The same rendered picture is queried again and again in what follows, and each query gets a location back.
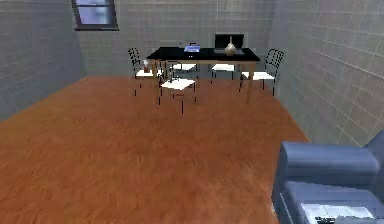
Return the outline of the blue sofa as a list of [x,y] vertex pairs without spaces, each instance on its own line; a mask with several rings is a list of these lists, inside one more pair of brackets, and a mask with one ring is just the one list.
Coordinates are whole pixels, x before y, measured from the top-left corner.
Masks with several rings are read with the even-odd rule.
[[363,147],[282,142],[271,200],[279,224],[324,224],[307,204],[363,207],[384,224],[384,129]]

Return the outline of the beige round vase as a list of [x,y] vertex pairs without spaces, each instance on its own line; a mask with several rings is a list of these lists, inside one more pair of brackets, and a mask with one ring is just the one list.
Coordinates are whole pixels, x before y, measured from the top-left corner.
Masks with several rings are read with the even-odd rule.
[[226,48],[224,49],[224,53],[225,53],[227,56],[233,56],[233,55],[236,53],[236,47],[235,47],[235,45],[232,43],[232,40],[229,40],[228,45],[227,45]]

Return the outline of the black top wooden table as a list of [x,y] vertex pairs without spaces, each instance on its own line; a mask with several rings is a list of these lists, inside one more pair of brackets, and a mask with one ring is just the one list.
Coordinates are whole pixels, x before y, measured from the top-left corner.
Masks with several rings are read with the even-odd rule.
[[[164,62],[168,61],[180,61],[181,63],[193,63],[196,65],[215,65],[215,64],[233,64],[244,65],[248,67],[250,73],[249,79],[252,79],[253,72],[256,67],[256,63],[260,61],[260,58],[253,53],[249,48],[243,48],[241,54],[234,54],[233,56],[227,56],[225,53],[215,53],[214,48],[201,48],[199,52],[185,52],[184,48],[180,47],[160,47],[147,57],[151,61],[152,66],[156,66],[158,69],[164,67]],[[160,88],[157,87],[157,104],[161,104]]]

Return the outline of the grey laptop with black screen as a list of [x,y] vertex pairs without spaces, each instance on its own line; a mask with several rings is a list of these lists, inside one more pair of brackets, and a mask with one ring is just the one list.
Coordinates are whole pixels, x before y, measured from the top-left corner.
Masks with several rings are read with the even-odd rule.
[[214,52],[224,54],[225,48],[229,43],[232,43],[235,48],[236,54],[242,53],[242,47],[244,43],[244,35],[243,34],[216,34],[215,35],[215,47]]

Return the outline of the white paper with black print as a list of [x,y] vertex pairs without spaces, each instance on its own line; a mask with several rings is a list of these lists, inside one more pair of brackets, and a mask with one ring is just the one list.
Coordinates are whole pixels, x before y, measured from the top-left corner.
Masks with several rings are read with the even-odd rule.
[[309,224],[384,224],[365,207],[301,204]]

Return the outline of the dark framed window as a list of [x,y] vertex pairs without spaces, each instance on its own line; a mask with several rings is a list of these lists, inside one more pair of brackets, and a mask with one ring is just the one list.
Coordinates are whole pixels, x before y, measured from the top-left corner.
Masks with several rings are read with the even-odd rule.
[[118,30],[115,0],[71,0],[76,31]]

